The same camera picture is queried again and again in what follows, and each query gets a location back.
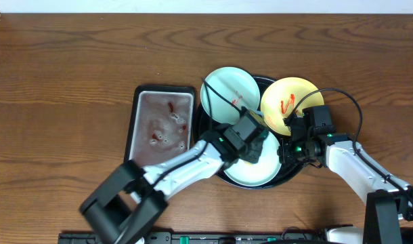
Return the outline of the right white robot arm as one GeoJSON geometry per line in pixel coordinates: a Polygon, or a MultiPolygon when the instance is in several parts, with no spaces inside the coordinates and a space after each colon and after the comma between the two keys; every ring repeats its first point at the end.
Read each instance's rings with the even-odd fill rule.
{"type": "Polygon", "coordinates": [[[363,228],[329,228],[324,232],[327,243],[413,243],[413,185],[388,172],[347,134],[338,134],[329,116],[291,114],[284,123],[291,131],[282,143],[285,163],[319,162],[366,206],[363,228]]]}

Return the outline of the yellow plate with ketchup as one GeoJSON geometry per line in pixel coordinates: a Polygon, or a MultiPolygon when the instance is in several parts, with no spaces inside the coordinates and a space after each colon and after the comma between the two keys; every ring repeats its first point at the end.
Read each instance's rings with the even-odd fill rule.
{"type": "Polygon", "coordinates": [[[307,94],[318,90],[310,81],[298,77],[286,77],[272,83],[261,97],[260,108],[269,128],[282,136],[290,136],[284,124],[294,107],[307,94]]]}

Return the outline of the green and yellow scrub sponge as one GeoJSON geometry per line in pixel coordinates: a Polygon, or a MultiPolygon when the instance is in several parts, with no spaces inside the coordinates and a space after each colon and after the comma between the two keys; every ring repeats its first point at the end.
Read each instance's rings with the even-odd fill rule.
{"type": "Polygon", "coordinates": [[[265,123],[263,118],[260,115],[258,115],[255,111],[249,110],[248,114],[250,115],[251,120],[256,125],[256,127],[262,130],[268,129],[267,124],[265,123]]]}

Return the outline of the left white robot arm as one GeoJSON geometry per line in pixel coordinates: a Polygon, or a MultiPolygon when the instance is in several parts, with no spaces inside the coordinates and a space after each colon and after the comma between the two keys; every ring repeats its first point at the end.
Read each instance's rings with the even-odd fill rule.
{"type": "Polygon", "coordinates": [[[153,227],[168,200],[189,185],[210,178],[221,168],[250,155],[250,145],[262,147],[263,130],[232,148],[237,134],[208,131],[189,151],[163,163],[138,167],[130,160],[119,165],[79,207],[102,243],[136,243],[153,227]]]}

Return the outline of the pale green cleaned plate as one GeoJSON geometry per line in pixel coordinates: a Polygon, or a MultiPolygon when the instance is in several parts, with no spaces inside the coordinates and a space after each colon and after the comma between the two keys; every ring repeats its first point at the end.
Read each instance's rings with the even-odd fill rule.
{"type": "Polygon", "coordinates": [[[249,163],[239,159],[224,172],[229,179],[243,186],[264,185],[278,174],[282,166],[278,156],[279,147],[278,139],[269,132],[268,137],[263,141],[261,155],[257,163],[249,163]]]}

